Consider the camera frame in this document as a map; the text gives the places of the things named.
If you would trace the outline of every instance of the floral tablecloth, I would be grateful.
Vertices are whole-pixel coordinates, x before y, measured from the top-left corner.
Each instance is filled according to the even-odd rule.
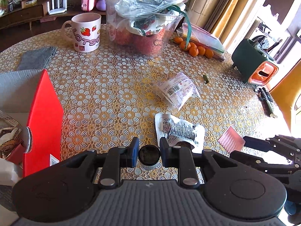
[[[204,148],[228,155],[217,140],[230,125],[241,136],[258,138],[273,137],[283,130],[282,118],[264,115],[254,86],[241,82],[229,54],[224,62],[191,57],[170,42],[155,59],[134,59],[108,47],[105,25],[101,25],[100,36],[99,48],[90,53],[76,52],[63,40],[60,30],[31,37],[0,53],[0,73],[5,73],[15,70],[23,52],[57,47],[47,70],[65,111],[62,159],[89,148],[107,152],[115,146],[127,146],[133,137],[139,138],[140,146],[155,145],[154,116],[169,110],[151,87],[178,72],[195,82],[201,98],[190,98],[176,116],[205,127]],[[210,79],[208,85],[204,85],[203,74]],[[245,147],[243,151],[260,155]],[[136,168],[123,168],[121,175],[124,179],[174,179],[177,170],[159,163],[156,169],[146,171],[137,164]]]

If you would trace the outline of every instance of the wooden floor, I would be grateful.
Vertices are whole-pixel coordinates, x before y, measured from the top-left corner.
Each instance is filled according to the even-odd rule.
[[[40,21],[32,22],[32,29],[29,29],[29,24],[16,25],[14,27],[0,30],[1,43],[0,52],[10,46],[23,41],[29,37],[42,34],[48,31],[60,29],[65,21],[71,20],[71,16],[58,17],[54,21],[40,23]],[[105,23],[105,16],[101,17],[101,23]]]

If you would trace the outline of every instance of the gray ribbed surface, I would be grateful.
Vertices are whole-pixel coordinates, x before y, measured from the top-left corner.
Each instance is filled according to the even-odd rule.
[[[46,225],[282,226],[284,224],[278,218],[258,223],[238,222],[228,219],[207,206],[197,191],[180,188],[175,180],[126,180],[120,188],[102,191],[95,203],[87,211],[75,218],[48,224],[21,218],[13,224],[13,226]]]

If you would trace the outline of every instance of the pink mug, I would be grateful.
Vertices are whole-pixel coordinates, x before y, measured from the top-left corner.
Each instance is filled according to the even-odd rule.
[[[78,14],[63,24],[61,34],[65,40],[73,43],[77,52],[92,52],[99,47],[100,20],[101,15],[98,13]],[[72,38],[66,35],[66,24],[72,27]]]

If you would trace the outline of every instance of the white router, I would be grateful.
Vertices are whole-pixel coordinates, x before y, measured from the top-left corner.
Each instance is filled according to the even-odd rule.
[[[52,3],[52,9],[50,10],[50,3],[47,2],[47,11],[50,15],[56,14],[56,13],[64,13],[67,11],[67,0],[63,0],[63,7],[60,8],[60,0],[57,0],[58,2],[58,8],[55,8],[55,0],[51,0]]]

